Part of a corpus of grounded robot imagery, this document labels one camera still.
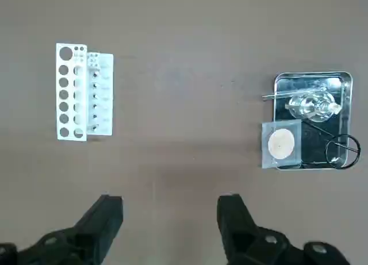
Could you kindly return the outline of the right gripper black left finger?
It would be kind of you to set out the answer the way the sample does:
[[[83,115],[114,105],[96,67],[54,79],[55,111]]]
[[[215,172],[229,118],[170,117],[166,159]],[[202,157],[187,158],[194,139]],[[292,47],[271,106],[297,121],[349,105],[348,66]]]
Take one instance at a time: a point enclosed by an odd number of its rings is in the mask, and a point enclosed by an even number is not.
[[[18,250],[1,243],[1,264],[102,264],[122,225],[123,198],[102,194],[72,227]]]

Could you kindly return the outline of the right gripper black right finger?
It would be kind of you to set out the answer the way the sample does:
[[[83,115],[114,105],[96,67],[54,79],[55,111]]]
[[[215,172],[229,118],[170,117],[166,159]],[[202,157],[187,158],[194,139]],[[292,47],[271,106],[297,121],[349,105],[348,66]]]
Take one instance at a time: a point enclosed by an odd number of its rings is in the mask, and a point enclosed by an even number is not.
[[[333,245],[310,241],[299,249],[283,233],[256,225],[239,194],[219,196],[217,223],[228,264],[348,264]]]

